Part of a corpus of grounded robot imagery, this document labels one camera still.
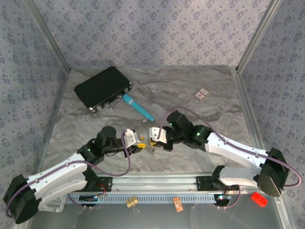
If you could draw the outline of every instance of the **marble surface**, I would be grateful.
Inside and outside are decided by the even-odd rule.
[[[43,170],[65,160],[86,144],[106,125],[117,130],[117,137],[126,128],[147,136],[149,127],[159,126],[166,111],[174,106],[187,106],[223,135],[250,145],[244,116],[229,68],[129,68],[119,69],[132,83],[129,95],[147,109],[154,122],[144,120],[129,105],[122,103],[90,114],[74,92],[74,87],[101,70],[72,70],[56,118],[54,130],[43,163]],[[202,87],[210,94],[200,102],[194,94]],[[201,124],[194,115],[184,112],[194,124]],[[132,155],[133,172],[212,172],[217,165],[240,165],[219,155],[193,150],[183,144],[174,145],[172,152],[156,149]],[[123,153],[98,165],[108,172],[123,172],[128,166]]]

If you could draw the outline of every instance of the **blue patterned wallpaper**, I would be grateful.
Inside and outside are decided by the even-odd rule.
[[[283,0],[242,73],[266,148],[279,148],[305,178],[305,2]],[[290,183],[296,176],[290,177]],[[305,228],[305,185],[287,189]]]
[[[0,197],[37,171],[66,75],[22,0],[0,1]],[[0,228],[12,228],[0,201]]]
[[[270,0],[35,0],[71,68],[236,66]]]

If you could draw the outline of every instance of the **black briefcase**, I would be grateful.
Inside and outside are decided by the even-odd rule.
[[[112,66],[77,85],[74,91],[87,109],[95,113],[106,106],[114,108],[122,102],[122,96],[131,89],[132,83]]]

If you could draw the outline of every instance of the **teal marker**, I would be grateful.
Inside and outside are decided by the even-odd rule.
[[[125,94],[122,97],[123,101],[132,106],[134,109],[136,109],[137,112],[142,114],[145,118],[147,118],[150,121],[153,121],[154,118],[150,113],[148,113],[143,107],[138,105],[129,95]]]

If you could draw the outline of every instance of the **red block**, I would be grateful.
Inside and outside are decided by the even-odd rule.
[[[254,200],[259,206],[265,207],[268,203],[268,200],[265,199],[261,194],[254,192],[251,195],[251,199]]]

